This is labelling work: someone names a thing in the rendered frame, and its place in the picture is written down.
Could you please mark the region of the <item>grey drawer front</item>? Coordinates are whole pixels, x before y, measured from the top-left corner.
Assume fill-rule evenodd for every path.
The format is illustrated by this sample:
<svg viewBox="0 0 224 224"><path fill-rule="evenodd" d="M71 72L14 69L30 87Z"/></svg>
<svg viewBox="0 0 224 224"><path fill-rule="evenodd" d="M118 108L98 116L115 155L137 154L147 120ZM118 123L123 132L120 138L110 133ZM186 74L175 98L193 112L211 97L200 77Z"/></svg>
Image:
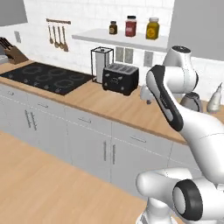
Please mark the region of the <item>grey drawer front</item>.
<svg viewBox="0 0 224 224"><path fill-rule="evenodd" d="M111 135L111 121L105 118L68 106L65 106L65 114L66 119L72 123L77 123L84 127L90 128L91 130L99 131L102 134L106 134L108 136ZM80 121L78 119L79 117L90 119L92 122L88 123Z"/></svg>
<svg viewBox="0 0 224 224"><path fill-rule="evenodd" d="M0 84L0 95L18 102L27 103L27 95L25 91L4 84Z"/></svg>
<svg viewBox="0 0 224 224"><path fill-rule="evenodd" d="M194 178L201 176L200 168L196 164L190 148L181 143L174 143L172 145L168 166L185 167L191 172Z"/></svg>
<svg viewBox="0 0 224 224"><path fill-rule="evenodd" d="M56 101L51 101L49 99L37 96L35 94L28 94L27 95L28 102L32 107L35 109L39 109L45 111L46 113L64 118L65 117L65 110L64 106ZM48 105L48 108L44 108L38 105L38 103L42 103Z"/></svg>
<svg viewBox="0 0 224 224"><path fill-rule="evenodd" d="M172 148L172 142L160 136L155 136L139 129L134 129L129 126L120 124L119 122L112 123L113 137L123 140L127 143L134 144L138 147L145 148L147 151L152 151L158 155L169 157ZM138 137L146 140L146 143L138 142L131 139L130 136Z"/></svg>

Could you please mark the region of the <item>large grey wall cupboard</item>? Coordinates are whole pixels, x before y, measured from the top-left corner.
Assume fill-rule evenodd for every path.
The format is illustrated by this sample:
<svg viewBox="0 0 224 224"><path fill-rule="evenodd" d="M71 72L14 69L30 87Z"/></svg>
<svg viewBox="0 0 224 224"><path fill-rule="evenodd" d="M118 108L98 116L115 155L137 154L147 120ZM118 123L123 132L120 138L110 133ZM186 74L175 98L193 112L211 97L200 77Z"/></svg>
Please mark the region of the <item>large grey wall cupboard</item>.
<svg viewBox="0 0 224 224"><path fill-rule="evenodd" d="M224 61L224 0L175 0L172 46L186 46L193 57Z"/></svg>

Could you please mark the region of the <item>black toaster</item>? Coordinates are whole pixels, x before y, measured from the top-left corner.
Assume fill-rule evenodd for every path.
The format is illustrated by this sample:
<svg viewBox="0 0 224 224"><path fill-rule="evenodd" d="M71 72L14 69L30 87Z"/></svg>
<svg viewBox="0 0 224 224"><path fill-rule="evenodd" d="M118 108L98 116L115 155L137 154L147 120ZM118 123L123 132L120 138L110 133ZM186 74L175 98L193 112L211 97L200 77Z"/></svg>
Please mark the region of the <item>black toaster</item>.
<svg viewBox="0 0 224 224"><path fill-rule="evenodd" d="M112 63L103 68L102 88L123 95L130 95L138 86L139 68Z"/></svg>

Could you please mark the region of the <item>wooden wall rail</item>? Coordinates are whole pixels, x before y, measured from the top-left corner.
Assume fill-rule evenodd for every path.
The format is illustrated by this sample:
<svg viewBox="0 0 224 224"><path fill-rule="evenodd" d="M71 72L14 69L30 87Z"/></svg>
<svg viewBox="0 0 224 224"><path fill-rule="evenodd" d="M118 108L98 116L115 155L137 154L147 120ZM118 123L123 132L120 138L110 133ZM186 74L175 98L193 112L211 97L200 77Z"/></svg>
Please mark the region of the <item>wooden wall rail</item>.
<svg viewBox="0 0 224 224"><path fill-rule="evenodd" d="M68 24L68 25L71 24L71 21L68 21L68 20L58 20L58 19L50 19L50 18L47 18L46 19L46 22L49 22L49 23L58 23L58 24Z"/></svg>

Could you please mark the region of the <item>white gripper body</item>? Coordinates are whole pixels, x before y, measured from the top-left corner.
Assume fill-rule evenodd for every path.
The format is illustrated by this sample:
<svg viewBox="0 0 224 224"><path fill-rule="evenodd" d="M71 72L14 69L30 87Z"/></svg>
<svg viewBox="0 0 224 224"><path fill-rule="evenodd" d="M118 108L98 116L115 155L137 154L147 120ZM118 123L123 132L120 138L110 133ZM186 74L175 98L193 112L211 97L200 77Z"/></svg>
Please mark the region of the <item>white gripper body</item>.
<svg viewBox="0 0 224 224"><path fill-rule="evenodd" d="M146 85L141 86L140 99L144 101L152 101L154 99L152 92L148 89Z"/></svg>

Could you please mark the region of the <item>small brown jar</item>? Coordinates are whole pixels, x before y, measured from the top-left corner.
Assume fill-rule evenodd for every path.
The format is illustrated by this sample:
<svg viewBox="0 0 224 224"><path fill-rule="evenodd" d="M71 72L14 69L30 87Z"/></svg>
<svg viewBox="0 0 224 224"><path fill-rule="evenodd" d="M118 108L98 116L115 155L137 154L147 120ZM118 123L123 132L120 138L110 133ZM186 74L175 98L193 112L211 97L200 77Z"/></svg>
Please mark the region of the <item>small brown jar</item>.
<svg viewBox="0 0 224 224"><path fill-rule="evenodd" d="M111 35L116 35L117 34L117 24L116 24L116 21L111 21L110 22L109 33Z"/></svg>

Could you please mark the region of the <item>white wall shelf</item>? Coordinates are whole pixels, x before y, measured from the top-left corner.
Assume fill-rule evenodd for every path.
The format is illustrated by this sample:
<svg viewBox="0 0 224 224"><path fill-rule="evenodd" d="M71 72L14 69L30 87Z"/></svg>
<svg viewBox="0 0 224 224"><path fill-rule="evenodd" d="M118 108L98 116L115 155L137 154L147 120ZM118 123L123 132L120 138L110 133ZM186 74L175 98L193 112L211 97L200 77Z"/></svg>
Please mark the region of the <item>white wall shelf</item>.
<svg viewBox="0 0 224 224"><path fill-rule="evenodd" d="M102 43L114 46L124 46L129 48L142 49L155 52L166 52L168 38L160 36L156 40L146 39L145 35L138 33L135 37L126 37L124 31L119 31L116 35L109 34L106 29L93 29L84 31L72 36L73 39L84 40L95 43Z"/></svg>

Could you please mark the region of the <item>wooden knife block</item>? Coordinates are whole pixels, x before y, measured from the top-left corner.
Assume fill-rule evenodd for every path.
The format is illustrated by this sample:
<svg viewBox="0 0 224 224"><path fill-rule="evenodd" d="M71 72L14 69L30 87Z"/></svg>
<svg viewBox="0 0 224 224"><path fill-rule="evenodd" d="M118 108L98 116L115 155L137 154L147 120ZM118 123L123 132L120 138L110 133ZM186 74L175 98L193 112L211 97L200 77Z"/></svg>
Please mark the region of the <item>wooden knife block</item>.
<svg viewBox="0 0 224 224"><path fill-rule="evenodd" d="M11 64L16 65L28 60L28 58L15 45L12 45L6 38L0 37L0 45L3 47L4 52Z"/></svg>

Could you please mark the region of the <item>grey wall outlet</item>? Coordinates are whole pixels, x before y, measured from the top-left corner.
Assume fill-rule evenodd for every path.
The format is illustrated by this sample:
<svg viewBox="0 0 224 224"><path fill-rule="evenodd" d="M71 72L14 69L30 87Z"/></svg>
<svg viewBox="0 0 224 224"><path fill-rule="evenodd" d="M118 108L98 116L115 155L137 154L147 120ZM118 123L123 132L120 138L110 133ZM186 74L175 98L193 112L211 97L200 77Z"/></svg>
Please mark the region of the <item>grey wall outlet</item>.
<svg viewBox="0 0 224 224"><path fill-rule="evenodd" d="M125 49L124 62L129 64L133 63L133 50L131 48Z"/></svg>
<svg viewBox="0 0 224 224"><path fill-rule="evenodd" d="M119 62L123 62L123 48L117 46L115 48L115 60Z"/></svg>
<svg viewBox="0 0 224 224"><path fill-rule="evenodd" d="M152 67L152 61L153 61L153 52L145 51L143 65L145 67Z"/></svg>

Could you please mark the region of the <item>black hob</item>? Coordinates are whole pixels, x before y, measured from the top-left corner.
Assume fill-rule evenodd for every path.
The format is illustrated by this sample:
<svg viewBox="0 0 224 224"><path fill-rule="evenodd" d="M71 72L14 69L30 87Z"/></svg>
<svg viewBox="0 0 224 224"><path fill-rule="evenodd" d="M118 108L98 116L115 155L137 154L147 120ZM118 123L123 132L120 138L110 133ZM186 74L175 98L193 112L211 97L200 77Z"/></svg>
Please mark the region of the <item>black hob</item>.
<svg viewBox="0 0 224 224"><path fill-rule="evenodd" d="M91 75L38 62L2 73L4 77L57 95L67 95L91 80Z"/></svg>

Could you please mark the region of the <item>grey pear-shaped bottle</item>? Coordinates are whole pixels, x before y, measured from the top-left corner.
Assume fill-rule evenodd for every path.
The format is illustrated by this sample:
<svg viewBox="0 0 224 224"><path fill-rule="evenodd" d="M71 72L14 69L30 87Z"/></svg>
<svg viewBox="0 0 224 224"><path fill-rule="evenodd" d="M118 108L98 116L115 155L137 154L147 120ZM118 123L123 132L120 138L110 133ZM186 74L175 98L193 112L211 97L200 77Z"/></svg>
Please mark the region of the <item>grey pear-shaped bottle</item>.
<svg viewBox="0 0 224 224"><path fill-rule="evenodd" d="M221 107L221 90L222 84L220 84L215 92L212 94L208 104L206 105L206 111L208 113L217 113Z"/></svg>

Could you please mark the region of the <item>yellow jar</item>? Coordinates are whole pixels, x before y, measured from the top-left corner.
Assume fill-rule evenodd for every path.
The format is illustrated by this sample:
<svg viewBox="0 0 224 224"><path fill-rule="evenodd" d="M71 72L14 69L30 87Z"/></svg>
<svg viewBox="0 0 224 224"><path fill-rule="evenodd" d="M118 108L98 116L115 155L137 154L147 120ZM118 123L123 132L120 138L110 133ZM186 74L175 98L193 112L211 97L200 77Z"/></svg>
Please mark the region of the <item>yellow jar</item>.
<svg viewBox="0 0 224 224"><path fill-rule="evenodd" d="M159 19L157 17L151 17L146 27L146 38L157 39L159 33Z"/></svg>

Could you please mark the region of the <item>large hanging wooden spoon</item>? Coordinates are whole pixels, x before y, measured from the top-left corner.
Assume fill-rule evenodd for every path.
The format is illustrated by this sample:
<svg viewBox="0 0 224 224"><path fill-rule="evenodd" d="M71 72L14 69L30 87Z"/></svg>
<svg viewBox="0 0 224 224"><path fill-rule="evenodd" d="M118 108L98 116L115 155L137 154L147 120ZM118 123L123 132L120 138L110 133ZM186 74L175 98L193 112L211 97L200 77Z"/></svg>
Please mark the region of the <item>large hanging wooden spoon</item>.
<svg viewBox="0 0 224 224"><path fill-rule="evenodd" d="M62 26L62 33L63 33L63 39L64 39L64 51L68 52L68 45L66 42L66 33L65 33L65 28Z"/></svg>

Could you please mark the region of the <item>grey kettle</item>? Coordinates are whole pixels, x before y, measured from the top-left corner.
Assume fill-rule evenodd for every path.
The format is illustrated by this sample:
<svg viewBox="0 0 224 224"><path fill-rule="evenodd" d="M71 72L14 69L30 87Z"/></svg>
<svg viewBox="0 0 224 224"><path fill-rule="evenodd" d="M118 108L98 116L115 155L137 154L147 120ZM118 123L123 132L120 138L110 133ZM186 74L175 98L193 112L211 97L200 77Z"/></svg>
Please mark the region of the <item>grey kettle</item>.
<svg viewBox="0 0 224 224"><path fill-rule="evenodd" d="M180 104L187 109L191 109L197 112L203 112L200 96L195 92L185 94Z"/></svg>

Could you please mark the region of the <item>grey cupboard door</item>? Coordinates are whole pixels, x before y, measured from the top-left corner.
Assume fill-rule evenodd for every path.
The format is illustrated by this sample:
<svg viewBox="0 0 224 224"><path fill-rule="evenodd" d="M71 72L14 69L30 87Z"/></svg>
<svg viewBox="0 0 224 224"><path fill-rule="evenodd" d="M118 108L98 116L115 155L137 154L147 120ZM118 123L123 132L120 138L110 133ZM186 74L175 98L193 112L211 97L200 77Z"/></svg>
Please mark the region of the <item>grey cupboard door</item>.
<svg viewBox="0 0 224 224"><path fill-rule="evenodd" d="M40 149L71 164L71 156L67 148L66 121L37 109L32 109L31 112L34 114L37 124L36 131Z"/></svg>
<svg viewBox="0 0 224 224"><path fill-rule="evenodd" d="M112 140L112 146L113 144L115 144L115 164L111 158L111 183L132 196L145 200L136 187L137 175L148 170L165 168L168 157L115 138Z"/></svg>
<svg viewBox="0 0 224 224"><path fill-rule="evenodd" d="M110 181L110 137L74 123L67 124L73 165L99 179ZM103 142L107 141L107 161Z"/></svg>
<svg viewBox="0 0 224 224"><path fill-rule="evenodd" d="M32 133L28 127L25 110L24 104L0 96L0 130L29 142Z"/></svg>

